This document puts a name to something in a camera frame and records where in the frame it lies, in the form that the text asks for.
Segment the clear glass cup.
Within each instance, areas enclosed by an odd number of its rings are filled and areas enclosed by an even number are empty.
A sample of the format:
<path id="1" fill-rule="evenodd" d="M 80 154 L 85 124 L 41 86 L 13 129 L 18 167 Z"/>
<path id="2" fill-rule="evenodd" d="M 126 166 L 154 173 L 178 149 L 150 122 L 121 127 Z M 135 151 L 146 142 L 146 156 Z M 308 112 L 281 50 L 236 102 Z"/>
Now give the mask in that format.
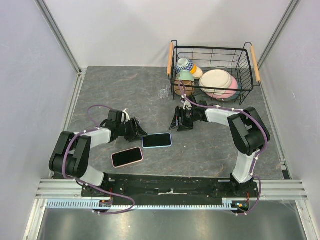
<path id="1" fill-rule="evenodd" d="M 156 92 L 160 99 L 166 99 L 169 97 L 171 83 L 167 79 L 160 79 L 156 82 Z"/>

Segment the yellow white bowl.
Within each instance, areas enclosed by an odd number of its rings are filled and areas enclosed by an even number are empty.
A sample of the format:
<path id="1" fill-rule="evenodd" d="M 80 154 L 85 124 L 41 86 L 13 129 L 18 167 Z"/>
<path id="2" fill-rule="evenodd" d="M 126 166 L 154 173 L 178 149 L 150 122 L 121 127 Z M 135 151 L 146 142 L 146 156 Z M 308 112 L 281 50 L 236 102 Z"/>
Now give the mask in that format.
<path id="1" fill-rule="evenodd" d="M 197 65 L 194 65 L 193 69 L 190 72 L 195 79 L 200 79 L 202 77 L 202 75 L 204 74 L 203 70 L 200 67 L 198 67 Z"/>

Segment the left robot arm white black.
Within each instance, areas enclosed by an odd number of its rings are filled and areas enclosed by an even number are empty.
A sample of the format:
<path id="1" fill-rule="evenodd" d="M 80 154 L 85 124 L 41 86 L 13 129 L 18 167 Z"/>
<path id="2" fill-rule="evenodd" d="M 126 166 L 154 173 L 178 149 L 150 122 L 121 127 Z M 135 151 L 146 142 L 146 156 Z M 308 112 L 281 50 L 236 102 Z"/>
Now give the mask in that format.
<path id="1" fill-rule="evenodd" d="M 63 131 L 49 160 L 49 169 L 65 179 L 79 179 L 92 185 L 92 191 L 99 197 L 106 196 L 110 185 L 104 181 L 105 174 L 89 165 L 90 151 L 108 144 L 119 137 L 133 142 L 148 134 L 135 117 L 130 118 L 125 110 L 111 109 L 99 126 L 82 132 Z"/>

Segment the blue white patterned bowl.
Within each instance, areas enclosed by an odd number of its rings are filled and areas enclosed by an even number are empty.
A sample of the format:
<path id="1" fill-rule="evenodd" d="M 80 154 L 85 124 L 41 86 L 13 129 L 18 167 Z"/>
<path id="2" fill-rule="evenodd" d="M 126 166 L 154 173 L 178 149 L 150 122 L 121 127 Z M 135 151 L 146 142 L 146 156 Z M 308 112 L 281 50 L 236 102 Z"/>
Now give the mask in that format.
<path id="1" fill-rule="evenodd" d="M 181 70 L 188 70 L 193 75 L 196 72 L 197 67 L 192 60 L 188 58 L 180 58 L 176 63 L 175 69 L 177 74 Z"/>

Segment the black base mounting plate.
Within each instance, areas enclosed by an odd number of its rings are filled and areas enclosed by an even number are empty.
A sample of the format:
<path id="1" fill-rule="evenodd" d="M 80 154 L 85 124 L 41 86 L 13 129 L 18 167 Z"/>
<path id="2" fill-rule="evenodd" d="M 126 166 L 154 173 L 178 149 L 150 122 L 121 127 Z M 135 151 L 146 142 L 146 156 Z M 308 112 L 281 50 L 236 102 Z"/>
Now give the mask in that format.
<path id="1" fill-rule="evenodd" d="M 205 196 L 213 198 L 256 198 L 259 186 L 251 178 L 238 183 L 230 178 L 181 177 L 134 174 L 106 174 L 102 190 L 133 198 L 134 195 L 153 197 L 160 195 Z"/>

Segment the mint green bowl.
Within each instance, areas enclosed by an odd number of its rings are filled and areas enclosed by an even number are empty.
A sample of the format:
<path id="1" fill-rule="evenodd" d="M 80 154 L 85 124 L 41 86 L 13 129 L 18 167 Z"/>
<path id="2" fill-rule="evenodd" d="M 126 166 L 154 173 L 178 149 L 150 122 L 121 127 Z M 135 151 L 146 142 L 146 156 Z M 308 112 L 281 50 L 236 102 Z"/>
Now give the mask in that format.
<path id="1" fill-rule="evenodd" d="M 187 69 L 182 69 L 177 75 L 176 75 L 176 80 L 181 80 L 181 81 L 191 81 L 194 82 L 194 76 L 191 74 L 191 72 Z"/>

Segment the pink plate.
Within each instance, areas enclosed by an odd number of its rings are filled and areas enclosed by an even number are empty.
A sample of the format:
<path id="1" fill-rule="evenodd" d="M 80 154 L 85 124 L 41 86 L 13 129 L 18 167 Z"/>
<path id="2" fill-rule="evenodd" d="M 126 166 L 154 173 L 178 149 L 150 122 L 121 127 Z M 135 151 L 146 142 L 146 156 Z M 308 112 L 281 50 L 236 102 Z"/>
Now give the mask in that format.
<path id="1" fill-rule="evenodd" d="M 207 92 L 206 94 L 214 99 L 228 99 L 230 97 L 232 97 L 233 95 L 236 94 L 236 92 L 238 91 L 238 87 L 240 86 L 238 81 L 232 76 L 231 77 L 231 84 L 228 88 L 228 90 L 226 90 L 223 94 L 218 95 L 216 92 L 211 93 L 211 92 Z"/>

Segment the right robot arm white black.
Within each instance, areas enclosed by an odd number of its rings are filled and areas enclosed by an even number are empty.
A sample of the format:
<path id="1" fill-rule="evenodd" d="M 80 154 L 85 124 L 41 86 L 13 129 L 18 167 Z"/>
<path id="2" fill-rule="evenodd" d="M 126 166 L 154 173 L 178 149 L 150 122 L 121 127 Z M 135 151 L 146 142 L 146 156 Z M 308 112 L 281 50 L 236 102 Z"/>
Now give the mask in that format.
<path id="1" fill-rule="evenodd" d="M 229 191 L 235 197 L 247 191 L 246 183 L 254 176 L 254 168 L 261 152 L 270 141 L 270 133 L 254 107 L 234 109 L 207 104 L 200 96 L 190 96 L 183 107 L 176 107 L 169 129 L 179 132 L 192 130 L 194 122 L 220 124 L 229 127 L 236 149 L 237 161 L 230 175 Z"/>

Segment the brown bowl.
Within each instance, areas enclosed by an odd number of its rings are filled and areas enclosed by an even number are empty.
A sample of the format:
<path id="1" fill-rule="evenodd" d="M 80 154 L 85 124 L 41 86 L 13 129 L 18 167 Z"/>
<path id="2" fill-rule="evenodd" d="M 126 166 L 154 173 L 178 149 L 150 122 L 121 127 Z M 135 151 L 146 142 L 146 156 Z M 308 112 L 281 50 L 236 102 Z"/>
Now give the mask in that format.
<path id="1" fill-rule="evenodd" d="M 189 80 L 183 80 L 182 82 L 183 82 L 185 87 L 183 85 L 181 85 L 181 89 L 185 90 L 185 95 L 187 97 L 193 95 L 195 93 L 195 88 L 194 88 L 195 82 L 194 81 L 189 81 Z M 175 84 L 174 85 L 174 93 L 179 95 L 179 96 L 181 96 L 182 93 L 181 93 L 181 91 L 179 89 L 178 83 L 179 83 L 179 80 L 176 80 L 174 82 L 174 84 Z"/>

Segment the aluminium frame rail front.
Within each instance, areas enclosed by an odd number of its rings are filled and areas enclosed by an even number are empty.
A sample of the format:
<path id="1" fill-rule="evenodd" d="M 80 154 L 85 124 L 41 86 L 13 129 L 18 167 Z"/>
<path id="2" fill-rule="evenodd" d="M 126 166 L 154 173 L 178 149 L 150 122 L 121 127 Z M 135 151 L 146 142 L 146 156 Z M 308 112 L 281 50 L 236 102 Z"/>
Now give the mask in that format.
<path id="1" fill-rule="evenodd" d="M 81 198 L 82 187 L 75 180 L 41 179 L 36 199 L 78 199 Z"/>

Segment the cream plate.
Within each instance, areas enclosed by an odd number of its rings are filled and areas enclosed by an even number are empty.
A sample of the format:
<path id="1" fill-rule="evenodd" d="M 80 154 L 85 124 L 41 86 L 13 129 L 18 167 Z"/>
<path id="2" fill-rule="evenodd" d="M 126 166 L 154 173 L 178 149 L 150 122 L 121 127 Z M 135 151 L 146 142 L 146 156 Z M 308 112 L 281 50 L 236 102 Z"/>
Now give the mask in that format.
<path id="1" fill-rule="evenodd" d="M 218 95 L 225 93 L 232 83 L 232 76 L 225 70 L 214 69 L 202 75 L 199 79 L 199 86 L 207 93 L 216 92 Z"/>

